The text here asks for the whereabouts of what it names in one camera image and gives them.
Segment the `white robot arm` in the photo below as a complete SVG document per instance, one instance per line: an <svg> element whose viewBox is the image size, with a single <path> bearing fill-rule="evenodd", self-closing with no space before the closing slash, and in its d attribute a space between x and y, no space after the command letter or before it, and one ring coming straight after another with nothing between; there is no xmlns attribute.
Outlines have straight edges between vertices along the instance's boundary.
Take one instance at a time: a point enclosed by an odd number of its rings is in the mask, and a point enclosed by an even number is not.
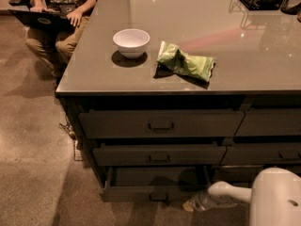
<svg viewBox="0 0 301 226"><path fill-rule="evenodd" d="M219 181L187 200L183 209L203 212L249 204L248 226L301 226L301 178L286 169L268 168L251 188Z"/></svg>

